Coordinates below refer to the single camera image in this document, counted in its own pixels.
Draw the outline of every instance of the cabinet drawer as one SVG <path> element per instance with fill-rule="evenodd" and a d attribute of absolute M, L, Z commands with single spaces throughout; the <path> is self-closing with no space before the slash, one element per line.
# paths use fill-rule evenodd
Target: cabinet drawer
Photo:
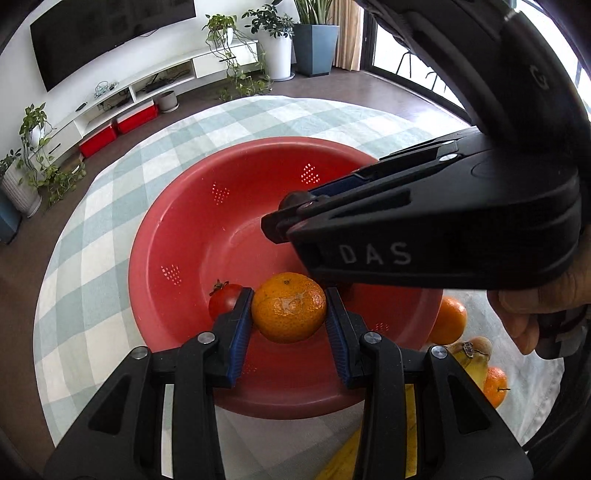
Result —
<path fill-rule="evenodd" d="M 51 136 L 49 143 L 43 148 L 46 157 L 53 157 L 56 161 L 74 145 L 82 140 L 82 135 L 74 122 L 70 122 L 64 128 Z"/>
<path fill-rule="evenodd" d="M 255 43 L 250 45 L 238 45 L 236 47 L 231 47 L 230 50 L 236 56 L 236 60 L 240 65 L 248 65 L 249 63 L 256 62 Z M 207 53 L 195 57 L 193 63 L 195 65 L 195 74 L 197 74 L 197 77 L 205 77 L 206 75 L 226 70 L 228 68 L 227 62 L 218 56 L 216 56 L 215 53 Z"/>

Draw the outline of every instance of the table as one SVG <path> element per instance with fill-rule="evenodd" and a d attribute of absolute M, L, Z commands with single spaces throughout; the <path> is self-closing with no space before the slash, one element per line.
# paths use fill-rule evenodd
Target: table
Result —
<path fill-rule="evenodd" d="M 49 431 L 57 443 L 130 349 L 143 345 L 128 294 L 139 225 L 181 172 L 207 155 L 256 138 L 302 135 L 341 142 L 376 158 L 433 137 L 388 113 L 318 99 L 257 96 L 215 106 L 152 135 L 103 170 L 57 241 L 41 287 L 33 352 Z M 465 339 L 485 335 L 510 395 L 499 412 L 523 444 L 547 418 L 562 360 L 523 357 L 483 292 L 455 291 L 469 311 Z M 171 393 L 163 420 L 163 473 L 171 476 Z M 229 480 L 311 479 L 359 427 L 362 404 L 324 417 L 275 421 L 216 409 Z"/>

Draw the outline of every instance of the brown floor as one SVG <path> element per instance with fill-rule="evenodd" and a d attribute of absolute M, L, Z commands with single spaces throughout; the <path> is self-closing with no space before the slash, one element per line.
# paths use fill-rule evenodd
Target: brown floor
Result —
<path fill-rule="evenodd" d="M 217 105 L 216 89 L 206 86 L 181 95 L 178 110 L 160 115 L 88 159 L 88 175 L 75 192 L 52 210 L 24 220 L 10 245 L 0 244 L 0 427 L 38 471 L 51 454 L 53 443 L 37 393 L 31 338 L 37 297 L 57 238 L 101 170 L 153 133 Z M 464 126 L 430 103 L 366 73 L 336 69 L 330 76 L 297 76 L 289 82 L 276 83 L 272 93 L 355 103 L 394 113 L 431 131 L 429 126 L 443 126 L 447 130 L 449 125 L 451 129 Z"/>

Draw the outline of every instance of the yellow banana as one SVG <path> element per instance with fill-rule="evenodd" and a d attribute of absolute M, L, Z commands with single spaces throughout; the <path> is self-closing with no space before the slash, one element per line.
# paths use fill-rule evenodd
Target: yellow banana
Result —
<path fill-rule="evenodd" d="M 483 390 L 488 373 L 488 361 L 492 354 L 492 344 L 485 337 L 475 337 L 468 342 L 456 342 L 447 347 L 449 352 L 466 370 L 476 385 Z M 407 411 L 407 467 L 406 477 L 417 474 L 418 438 L 417 406 L 414 387 L 405 385 Z M 351 480 L 355 470 L 361 429 L 347 440 L 315 480 Z"/>

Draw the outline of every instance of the human hand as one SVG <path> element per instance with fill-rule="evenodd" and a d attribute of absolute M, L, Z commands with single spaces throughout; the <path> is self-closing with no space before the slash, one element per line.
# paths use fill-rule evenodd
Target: human hand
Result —
<path fill-rule="evenodd" d="M 524 355 L 540 337 L 536 313 L 554 313 L 591 303 L 591 226 L 579 240 L 570 268 L 556 280 L 530 290 L 489 291 L 488 301 Z"/>

